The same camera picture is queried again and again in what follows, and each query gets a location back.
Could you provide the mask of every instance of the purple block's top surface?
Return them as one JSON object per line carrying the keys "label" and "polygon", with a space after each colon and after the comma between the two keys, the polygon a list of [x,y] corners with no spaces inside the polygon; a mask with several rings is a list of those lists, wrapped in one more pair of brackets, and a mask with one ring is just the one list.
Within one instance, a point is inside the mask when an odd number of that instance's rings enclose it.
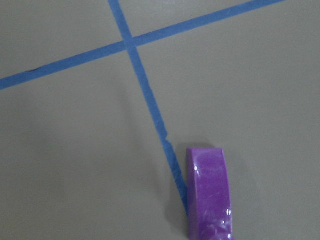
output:
{"label": "purple block's top surface", "polygon": [[188,222],[191,240],[232,240],[232,209],[224,152],[188,148]]}

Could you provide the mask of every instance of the purple object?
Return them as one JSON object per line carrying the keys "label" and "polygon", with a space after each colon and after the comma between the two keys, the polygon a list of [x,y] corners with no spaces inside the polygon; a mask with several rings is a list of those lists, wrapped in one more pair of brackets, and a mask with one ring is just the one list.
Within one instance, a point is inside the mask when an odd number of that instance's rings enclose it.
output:
{"label": "purple object", "polygon": [[190,240],[234,240],[228,174],[220,148],[188,148]]}

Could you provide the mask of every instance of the table surface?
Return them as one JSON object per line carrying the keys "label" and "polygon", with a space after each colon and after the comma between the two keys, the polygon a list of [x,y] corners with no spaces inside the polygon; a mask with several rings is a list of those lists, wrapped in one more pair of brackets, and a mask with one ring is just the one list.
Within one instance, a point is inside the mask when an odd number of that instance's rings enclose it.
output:
{"label": "table surface", "polygon": [[[119,0],[134,37],[245,2]],[[137,48],[183,177],[187,147],[224,149],[238,240],[320,240],[319,9]],[[123,40],[105,0],[4,1],[0,31],[0,79]],[[0,239],[188,239],[128,52],[3,89],[0,119]]]}

